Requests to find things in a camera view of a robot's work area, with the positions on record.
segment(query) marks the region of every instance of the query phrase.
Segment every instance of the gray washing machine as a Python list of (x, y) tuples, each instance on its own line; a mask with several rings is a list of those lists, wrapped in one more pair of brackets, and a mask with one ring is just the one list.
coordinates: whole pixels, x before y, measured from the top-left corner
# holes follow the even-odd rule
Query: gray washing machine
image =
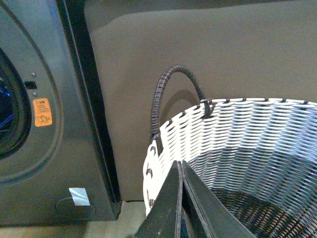
[(63, 1), (0, 0), (0, 225), (118, 217), (89, 34), (71, 18)]

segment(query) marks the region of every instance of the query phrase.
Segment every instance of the white sticker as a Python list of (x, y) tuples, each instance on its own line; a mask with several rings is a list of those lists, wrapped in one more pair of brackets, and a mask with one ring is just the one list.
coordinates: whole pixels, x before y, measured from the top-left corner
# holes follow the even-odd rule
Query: white sticker
[(75, 203), (75, 206), (90, 206), (87, 192), (84, 188), (70, 187), (69, 191)]

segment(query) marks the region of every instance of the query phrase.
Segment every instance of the brown handle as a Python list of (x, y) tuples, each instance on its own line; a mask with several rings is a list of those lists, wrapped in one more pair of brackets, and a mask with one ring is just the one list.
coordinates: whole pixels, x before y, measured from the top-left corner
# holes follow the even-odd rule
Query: brown handle
[(182, 65), (175, 65), (168, 68), (160, 77), (158, 81), (157, 88), (155, 90), (153, 102), (152, 102), (152, 113), (151, 113), (151, 138), (155, 137), (159, 134), (159, 112), (160, 112), (160, 105), (162, 102), (163, 92), (164, 89), (172, 76), (175, 72), (181, 72), (185, 74), (195, 86), (196, 92), (198, 94), (199, 100), (205, 100), (205, 94), (194, 76), (194, 73), (187, 67)]

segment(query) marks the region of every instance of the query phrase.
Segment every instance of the brown wall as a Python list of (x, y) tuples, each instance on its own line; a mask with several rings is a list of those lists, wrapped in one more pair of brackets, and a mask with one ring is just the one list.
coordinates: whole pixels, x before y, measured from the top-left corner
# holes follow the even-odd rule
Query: brown wall
[[(87, 2), (86, 19), (124, 200), (143, 199), (152, 97), (170, 65), (191, 68), (210, 98), (317, 102), (317, 1), (147, 9), (122, 16), (133, 6), (110, 6)], [(164, 94), (161, 119), (196, 103), (194, 87), (176, 74)]]

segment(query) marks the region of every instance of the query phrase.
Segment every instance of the floor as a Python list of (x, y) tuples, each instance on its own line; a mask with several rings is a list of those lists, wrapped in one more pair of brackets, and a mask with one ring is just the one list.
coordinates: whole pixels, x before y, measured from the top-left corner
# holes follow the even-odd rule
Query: floor
[(143, 202), (123, 202), (117, 221), (55, 227), (0, 228), (0, 238), (132, 238), (144, 218)]

